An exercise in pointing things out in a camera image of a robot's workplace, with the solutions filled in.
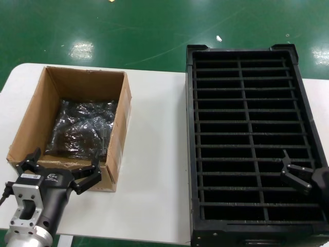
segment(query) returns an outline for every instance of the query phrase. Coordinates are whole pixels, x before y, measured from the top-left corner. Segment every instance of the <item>silver metal bracket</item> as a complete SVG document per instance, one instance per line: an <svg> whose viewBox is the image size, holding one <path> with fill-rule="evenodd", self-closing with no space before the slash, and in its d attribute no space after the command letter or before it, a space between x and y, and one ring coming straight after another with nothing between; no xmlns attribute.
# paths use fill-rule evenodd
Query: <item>silver metal bracket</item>
<svg viewBox="0 0 329 247"><path fill-rule="evenodd" d="M39 187L35 185L14 184L12 186L14 195L17 200L17 210L10 221L9 228L16 233L21 234L36 234L35 225L42 213L43 203L39 191ZM24 211L25 201L33 201L35 204L35 211L31 219L20 219Z"/></svg>

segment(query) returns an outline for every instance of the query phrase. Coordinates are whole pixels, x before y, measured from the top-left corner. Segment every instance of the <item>white table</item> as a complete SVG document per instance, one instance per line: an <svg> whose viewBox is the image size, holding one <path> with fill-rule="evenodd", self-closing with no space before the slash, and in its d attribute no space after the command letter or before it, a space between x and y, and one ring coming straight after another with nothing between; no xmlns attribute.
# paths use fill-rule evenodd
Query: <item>white table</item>
<svg viewBox="0 0 329 247"><path fill-rule="evenodd" d="M6 155L44 66L16 67L0 94L0 191L17 177ZM126 71L133 96L118 189L73 192L58 234L189 244L185 73L101 69ZM304 84L329 157L329 81ZM8 198L0 208L0 228L8 228L15 209L15 198Z"/></svg>

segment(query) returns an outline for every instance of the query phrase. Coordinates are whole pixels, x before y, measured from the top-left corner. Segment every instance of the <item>black cable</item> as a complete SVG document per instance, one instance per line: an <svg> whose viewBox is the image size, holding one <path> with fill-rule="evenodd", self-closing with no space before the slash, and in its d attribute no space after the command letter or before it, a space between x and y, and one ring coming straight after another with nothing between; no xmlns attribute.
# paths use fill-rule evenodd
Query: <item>black cable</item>
<svg viewBox="0 0 329 247"><path fill-rule="evenodd" d="M12 190L12 186L14 185L14 182L7 182L6 187L4 190L4 193L2 194L2 197L0 199L0 206L3 204L3 202L10 196L14 194L14 191Z"/></svg>
<svg viewBox="0 0 329 247"><path fill-rule="evenodd" d="M3 204L3 202L5 201L6 197L1 197L0 199L0 206Z"/></svg>

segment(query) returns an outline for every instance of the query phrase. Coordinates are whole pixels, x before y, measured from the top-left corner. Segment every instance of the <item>cardboard box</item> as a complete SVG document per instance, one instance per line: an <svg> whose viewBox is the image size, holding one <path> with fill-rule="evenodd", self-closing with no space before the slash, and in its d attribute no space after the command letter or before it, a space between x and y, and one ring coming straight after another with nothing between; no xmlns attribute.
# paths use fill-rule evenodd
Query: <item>cardboard box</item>
<svg viewBox="0 0 329 247"><path fill-rule="evenodd" d="M91 190L115 191L130 116L131 92L125 72L45 67L16 137L8 162L14 167L40 147L44 153L60 107L60 99L74 101L119 100L106 162L100 164L102 181ZM43 155L38 164L47 168L75 169L90 161Z"/></svg>

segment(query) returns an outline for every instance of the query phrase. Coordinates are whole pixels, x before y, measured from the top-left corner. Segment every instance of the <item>black plastic crate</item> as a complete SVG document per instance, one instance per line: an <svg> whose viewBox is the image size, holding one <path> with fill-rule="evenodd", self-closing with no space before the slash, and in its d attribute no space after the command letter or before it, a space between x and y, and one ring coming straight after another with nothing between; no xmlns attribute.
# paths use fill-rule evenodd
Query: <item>black plastic crate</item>
<svg viewBox="0 0 329 247"><path fill-rule="evenodd" d="M283 150L327 166L294 45L188 46L187 105L192 246L328 241L329 215L280 178Z"/></svg>

